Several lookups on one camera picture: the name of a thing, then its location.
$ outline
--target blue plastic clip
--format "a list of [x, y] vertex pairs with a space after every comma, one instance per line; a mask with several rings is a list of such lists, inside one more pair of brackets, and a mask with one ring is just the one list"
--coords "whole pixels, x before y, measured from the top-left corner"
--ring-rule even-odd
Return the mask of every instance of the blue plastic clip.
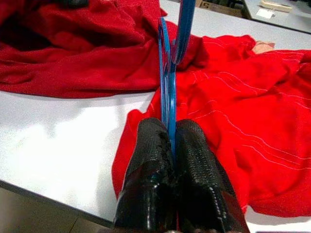
[[163, 17], [158, 21], [158, 44], [160, 59], [161, 120], [168, 129], [172, 145], [173, 162], [175, 155], [176, 131], [176, 66], [182, 61], [189, 42], [195, 0], [181, 0], [177, 37], [170, 45], [166, 22]]

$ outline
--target white table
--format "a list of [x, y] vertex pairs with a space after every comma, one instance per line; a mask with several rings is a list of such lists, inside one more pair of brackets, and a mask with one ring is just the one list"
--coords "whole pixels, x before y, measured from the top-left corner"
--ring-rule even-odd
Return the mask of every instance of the white table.
[[[179, 4], [161, 0], [161, 6], [169, 13], [167, 20], [176, 23]], [[228, 27], [229, 21], [235, 27]], [[276, 42], [278, 49], [311, 49], [311, 35], [199, 8], [191, 32], [198, 36], [250, 34]], [[151, 92], [62, 100], [0, 92], [0, 186], [109, 225], [105, 220], [113, 220], [116, 208], [111, 165], [126, 115], [132, 109], [145, 111], [152, 96]], [[250, 212], [250, 227], [262, 218]]]
[[292, 10], [289, 13], [273, 11], [275, 13], [274, 17], [264, 18], [257, 15], [258, 10], [263, 9], [261, 6], [259, 6], [260, 0], [243, 1], [252, 20], [278, 25], [284, 28], [294, 29], [305, 33], [311, 33], [311, 7], [308, 6], [307, 2], [271, 0], [272, 2], [291, 6]]

